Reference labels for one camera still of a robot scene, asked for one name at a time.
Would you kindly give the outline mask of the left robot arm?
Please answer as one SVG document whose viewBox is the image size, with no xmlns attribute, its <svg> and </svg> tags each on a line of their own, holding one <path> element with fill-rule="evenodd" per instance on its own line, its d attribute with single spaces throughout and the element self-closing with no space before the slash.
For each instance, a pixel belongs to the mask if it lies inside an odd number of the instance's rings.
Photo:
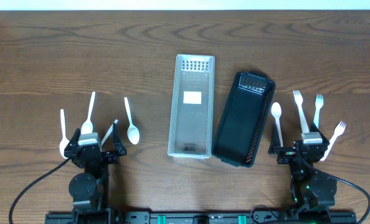
<svg viewBox="0 0 370 224">
<path fill-rule="evenodd" d="M 64 156 L 84 171 L 69 183 L 73 198 L 73 223 L 118 223 L 120 216 L 109 206 L 110 164 L 119 163 L 127 154 L 118 133 L 116 121 L 110 126 L 107 136 L 112 137 L 114 150 L 103 151 L 103 142 L 97 133 L 81 134 L 79 129 L 64 149 Z"/>
</svg>

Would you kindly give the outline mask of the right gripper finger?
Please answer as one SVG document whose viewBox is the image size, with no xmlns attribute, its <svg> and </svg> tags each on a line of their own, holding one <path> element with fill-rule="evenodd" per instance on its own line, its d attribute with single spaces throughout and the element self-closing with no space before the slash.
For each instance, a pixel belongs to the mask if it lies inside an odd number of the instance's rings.
<svg viewBox="0 0 370 224">
<path fill-rule="evenodd" d="M 310 124 L 310 132 L 319 132 L 321 137 L 323 138 L 323 142 L 321 144 L 329 144 L 329 140 L 325 137 L 325 135 L 315 126 L 314 122 Z"/>
<path fill-rule="evenodd" d="M 271 143 L 270 143 L 270 148 L 280 147 L 280 146 L 281 146 L 281 143 L 280 143 L 278 129 L 277 129 L 277 126 L 274 124 L 273 125 L 272 140 L 271 140 Z"/>
</svg>

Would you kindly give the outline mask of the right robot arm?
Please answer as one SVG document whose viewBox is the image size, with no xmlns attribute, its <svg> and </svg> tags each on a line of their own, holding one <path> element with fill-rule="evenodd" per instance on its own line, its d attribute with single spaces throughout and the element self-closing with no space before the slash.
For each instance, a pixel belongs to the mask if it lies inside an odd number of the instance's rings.
<svg viewBox="0 0 370 224">
<path fill-rule="evenodd" d="M 290 194 L 294 205 L 280 212 L 280 221 L 301 220 L 311 223 L 331 223 L 330 207 L 335 204 L 337 181 L 328 175 L 313 170 L 313 164 L 324 156 L 330 142 L 315 124 L 310 125 L 310 133 L 317 137 L 312 143 L 295 141 L 292 147 L 280 144 L 278 128 L 274 127 L 268 149 L 277 156 L 278 164 L 290 166 Z"/>
</svg>

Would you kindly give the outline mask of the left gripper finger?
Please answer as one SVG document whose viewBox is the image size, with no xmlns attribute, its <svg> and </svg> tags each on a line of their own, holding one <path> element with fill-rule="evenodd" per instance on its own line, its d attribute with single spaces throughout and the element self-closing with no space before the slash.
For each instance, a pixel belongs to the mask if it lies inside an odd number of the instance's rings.
<svg viewBox="0 0 370 224">
<path fill-rule="evenodd" d="M 74 135 L 72 136 L 71 140 L 65 147 L 66 152 L 72 152 L 77 146 L 78 146 L 78 140 L 80 137 L 80 129 L 77 128 L 74 132 Z"/>
<path fill-rule="evenodd" d="M 113 123 L 112 125 L 113 125 L 113 127 L 112 127 L 112 143 L 113 143 L 115 149 L 118 152 L 124 152 L 125 147 L 124 147 L 124 145 L 121 141 L 121 137 L 118 133 L 117 125 L 116 125 L 116 123 Z"/>
</svg>

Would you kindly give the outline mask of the white fork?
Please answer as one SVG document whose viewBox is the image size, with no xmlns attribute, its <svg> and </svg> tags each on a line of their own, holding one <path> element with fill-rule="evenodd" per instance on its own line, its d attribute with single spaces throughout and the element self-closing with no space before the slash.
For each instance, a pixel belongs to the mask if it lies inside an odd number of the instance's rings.
<svg viewBox="0 0 370 224">
<path fill-rule="evenodd" d="M 346 123 L 344 121 L 340 121 L 334 129 L 334 133 L 329 140 L 330 144 L 327 150 L 325 151 L 324 156 L 320 159 L 320 161 L 324 161 L 328 157 L 330 150 L 332 149 L 336 139 L 344 133 L 345 128 L 346 128 Z"/>
<path fill-rule="evenodd" d="M 324 99 L 322 94 L 316 95 L 315 100 L 315 113 L 313 117 L 313 122 L 317 128 L 319 128 L 319 122 L 320 122 L 320 109 L 322 109 L 324 105 Z"/>
<path fill-rule="evenodd" d="M 297 108 L 298 108 L 298 113 L 299 113 L 299 117 L 300 117 L 301 131 L 302 131 L 302 133 L 309 133 L 310 130 L 309 130 L 309 127 L 308 127 L 308 124 L 307 124 L 307 121 L 306 121 L 306 118 L 305 118 L 305 114 L 304 114 L 304 111 L 303 111 L 303 107 L 302 107 L 303 97 L 302 97 L 299 90 L 293 90 L 293 96 L 294 96 L 295 103 L 296 103 Z"/>
</svg>

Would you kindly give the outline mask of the black plastic basket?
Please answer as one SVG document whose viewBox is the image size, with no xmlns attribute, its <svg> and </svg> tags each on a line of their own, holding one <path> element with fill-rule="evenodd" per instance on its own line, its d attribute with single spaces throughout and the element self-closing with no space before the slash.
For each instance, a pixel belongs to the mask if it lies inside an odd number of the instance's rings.
<svg viewBox="0 0 370 224">
<path fill-rule="evenodd" d="M 275 91 L 258 71 L 237 72 L 214 139 L 212 154 L 233 166 L 252 167 Z"/>
</svg>

